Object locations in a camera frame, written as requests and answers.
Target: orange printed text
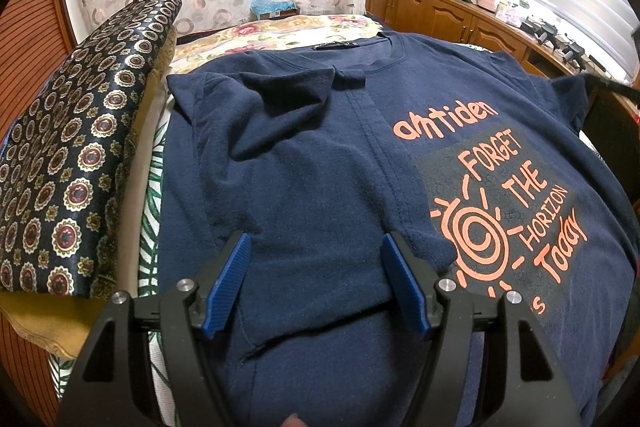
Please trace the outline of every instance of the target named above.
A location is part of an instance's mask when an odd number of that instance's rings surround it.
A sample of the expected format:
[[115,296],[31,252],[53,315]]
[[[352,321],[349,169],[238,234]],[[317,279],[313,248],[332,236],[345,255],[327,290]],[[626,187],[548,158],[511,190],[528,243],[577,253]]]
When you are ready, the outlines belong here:
[[546,236],[546,231],[558,217],[566,193],[567,191],[560,185],[555,185],[549,192],[548,197],[540,205],[539,211],[536,212],[531,222],[526,226],[526,230],[522,229],[523,233],[518,234],[518,237],[529,248],[529,251],[534,249],[531,243],[534,241],[540,243],[540,238]]
[[511,129],[497,132],[495,136],[490,136],[487,142],[480,142],[470,150],[463,150],[458,155],[460,163],[479,182],[482,181],[479,172],[482,172],[483,168],[490,172],[495,171],[501,163],[517,156],[518,149],[520,149],[520,144],[511,136]]
[[535,266],[541,266],[549,273],[553,279],[560,284],[562,279],[560,274],[569,269],[569,259],[574,253],[574,247],[582,238],[587,240],[587,236],[582,231],[575,219],[575,208],[571,209],[571,215],[566,219],[560,219],[560,232],[555,240],[555,244],[546,244],[540,253],[533,259]]
[[466,105],[456,100],[456,107],[445,105],[442,109],[428,108],[426,117],[409,112],[408,120],[401,120],[394,126],[394,134],[403,140],[444,138],[446,132],[455,132],[457,127],[478,123],[498,112],[484,102],[469,102]]

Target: patterned pillow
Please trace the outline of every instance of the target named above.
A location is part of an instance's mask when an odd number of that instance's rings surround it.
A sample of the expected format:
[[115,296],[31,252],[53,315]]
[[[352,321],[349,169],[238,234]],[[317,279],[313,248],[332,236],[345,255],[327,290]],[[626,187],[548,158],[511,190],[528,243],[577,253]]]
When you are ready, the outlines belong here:
[[136,0],[80,44],[0,152],[0,290],[104,297],[130,127],[180,0]]

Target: black device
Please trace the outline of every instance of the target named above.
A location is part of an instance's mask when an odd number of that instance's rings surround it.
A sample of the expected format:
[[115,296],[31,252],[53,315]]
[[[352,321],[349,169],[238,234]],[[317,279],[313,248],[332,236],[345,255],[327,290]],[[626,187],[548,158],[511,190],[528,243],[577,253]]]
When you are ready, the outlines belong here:
[[596,58],[593,57],[593,55],[589,55],[589,60],[593,62],[593,64],[595,64],[601,71],[603,71],[604,73],[607,73],[607,68],[605,68],[601,63],[599,63],[599,61],[597,61]]
[[562,49],[562,61],[567,63],[574,63],[580,71],[584,71],[586,69],[586,63],[582,56],[584,55],[584,48],[578,44],[576,41],[569,42]]
[[526,34],[534,36],[536,34],[536,30],[540,28],[540,25],[535,23],[532,19],[527,17],[527,19],[520,25],[520,29],[524,31]]
[[[405,321],[433,339],[402,427],[454,427],[474,331],[485,332],[474,426],[580,426],[559,360],[518,292],[468,293],[415,257],[398,232],[382,238],[381,256]],[[249,237],[234,232],[195,279],[162,295],[115,293],[84,343],[56,426],[162,427],[148,358],[148,332],[158,330],[180,425],[234,427],[196,339],[224,328],[249,259]]]
[[551,40],[558,34],[558,28],[545,22],[542,26],[540,26],[539,30],[536,30],[536,39],[539,44],[544,44],[548,40]]
[[551,42],[551,45],[554,47],[554,51],[561,50],[566,46],[567,37],[566,35],[562,35],[562,33],[556,33],[549,37],[548,42]]

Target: blue clamp jaw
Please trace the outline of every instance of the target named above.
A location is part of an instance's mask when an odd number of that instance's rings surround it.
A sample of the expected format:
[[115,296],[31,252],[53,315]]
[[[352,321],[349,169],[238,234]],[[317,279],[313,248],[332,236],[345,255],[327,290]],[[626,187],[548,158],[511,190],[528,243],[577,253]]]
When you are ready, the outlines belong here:
[[191,326],[205,339],[211,340],[225,328],[250,261],[251,238],[236,231],[218,256],[200,268],[198,290],[189,312]]
[[427,261],[414,256],[398,232],[385,234],[380,251],[404,321],[415,333],[428,335],[442,321],[443,307],[434,289],[438,274]]

